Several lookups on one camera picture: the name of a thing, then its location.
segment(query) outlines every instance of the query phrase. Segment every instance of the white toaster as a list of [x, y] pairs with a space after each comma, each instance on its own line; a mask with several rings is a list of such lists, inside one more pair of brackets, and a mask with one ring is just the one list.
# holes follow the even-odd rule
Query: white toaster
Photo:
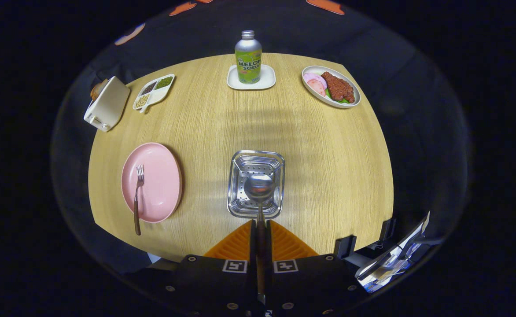
[[89, 103], [84, 120], [103, 132], [109, 131], [121, 119], [129, 93], [131, 89], [113, 76], [101, 90], [99, 97]]

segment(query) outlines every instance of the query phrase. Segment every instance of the metal steamer tray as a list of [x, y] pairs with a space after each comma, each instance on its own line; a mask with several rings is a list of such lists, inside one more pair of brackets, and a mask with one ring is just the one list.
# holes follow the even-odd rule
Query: metal steamer tray
[[274, 194], [264, 202], [264, 218], [273, 219], [282, 212], [284, 200], [284, 158], [275, 152], [241, 150], [234, 153], [230, 163], [227, 209], [235, 217], [256, 218], [258, 203], [244, 193], [244, 182], [252, 174], [266, 174], [274, 181]]

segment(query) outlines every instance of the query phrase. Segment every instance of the melon soda can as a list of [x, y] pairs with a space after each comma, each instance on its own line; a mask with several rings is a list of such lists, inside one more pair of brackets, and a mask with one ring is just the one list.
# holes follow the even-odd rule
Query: melon soda can
[[242, 39], [234, 46], [238, 80], [243, 84], [254, 84], [260, 80], [262, 45], [254, 39], [254, 31], [242, 31]]

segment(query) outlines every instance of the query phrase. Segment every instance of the meat patty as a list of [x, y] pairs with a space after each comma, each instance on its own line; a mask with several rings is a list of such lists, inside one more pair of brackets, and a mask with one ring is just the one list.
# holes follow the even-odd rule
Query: meat patty
[[327, 82], [328, 92], [330, 92], [332, 100], [341, 102], [346, 99], [349, 103], [354, 102], [354, 88], [349, 83], [329, 72], [324, 72], [321, 77]]

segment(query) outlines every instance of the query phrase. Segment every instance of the wooden fork handle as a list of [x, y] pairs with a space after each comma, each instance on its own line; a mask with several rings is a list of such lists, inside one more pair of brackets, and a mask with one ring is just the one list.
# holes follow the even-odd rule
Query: wooden fork handle
[[135, 199], [135, 208], [133, 209], [133, 212], [135, 213], [135, 232], [137, 233], [137, 236], [141, 235], [141, 225], [139, 224], [139, 201]]

